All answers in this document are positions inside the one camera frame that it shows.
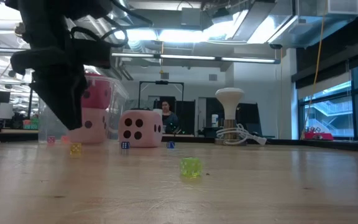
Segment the wooden table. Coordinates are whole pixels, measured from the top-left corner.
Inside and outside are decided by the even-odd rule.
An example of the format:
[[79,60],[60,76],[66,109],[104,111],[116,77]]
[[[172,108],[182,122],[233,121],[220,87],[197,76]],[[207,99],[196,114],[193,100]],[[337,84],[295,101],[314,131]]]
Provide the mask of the wooden table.
[[[179,175],[198,157],[200,178]],[[358,153],[299,146],[176,149],[0,144],[0,223],[358,223]]]

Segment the woman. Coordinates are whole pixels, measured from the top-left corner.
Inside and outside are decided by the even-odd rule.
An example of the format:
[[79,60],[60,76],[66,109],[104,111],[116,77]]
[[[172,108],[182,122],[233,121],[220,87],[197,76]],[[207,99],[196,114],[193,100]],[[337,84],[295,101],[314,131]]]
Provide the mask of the woman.
[[165,133],[172,133],[178,127],[178,117],[169,110],[169,103],[162,102],[162,124],[165,126]]

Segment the clear plastic container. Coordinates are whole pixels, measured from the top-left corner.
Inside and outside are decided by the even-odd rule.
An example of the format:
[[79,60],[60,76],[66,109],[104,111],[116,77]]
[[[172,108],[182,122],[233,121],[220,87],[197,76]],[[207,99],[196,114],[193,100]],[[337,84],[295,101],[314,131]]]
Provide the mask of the clear plastic container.
[[97,74],[87,74],[88,88],[81,99],[83,127],[69,131],[40,100],[39,142],[46,143],[49,136],[59,142],[68,136],[71,142],[102,143],[118,139],[118,122],[124,112],[128,93],[119,80]]

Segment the green translucent die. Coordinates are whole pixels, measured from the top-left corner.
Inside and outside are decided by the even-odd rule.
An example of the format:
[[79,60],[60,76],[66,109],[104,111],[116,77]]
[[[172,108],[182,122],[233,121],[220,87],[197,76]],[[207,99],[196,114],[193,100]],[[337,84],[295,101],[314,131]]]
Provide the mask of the green translucent die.
[[197,158],[183,158],[180,161],[180,173],[186,177],[196,177],[201,175],[203,166]]

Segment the red object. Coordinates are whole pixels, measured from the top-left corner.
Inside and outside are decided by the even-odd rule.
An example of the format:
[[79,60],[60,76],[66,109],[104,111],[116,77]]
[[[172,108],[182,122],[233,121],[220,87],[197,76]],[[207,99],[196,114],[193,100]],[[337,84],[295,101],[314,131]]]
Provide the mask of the red object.
[[88,88],[81,99],[82,107],[107,109],[114,91],[114,82],[107,77],[94,73],[87,73],[85,77],[88,81]]
[[62,143],[70,143],[70,139],[68,138],[68,136],[62,136],[62,138],[61,138],[61,141],[62,141]]
[[333,141],[334,137],[331,133],[305,133],[305,139]]

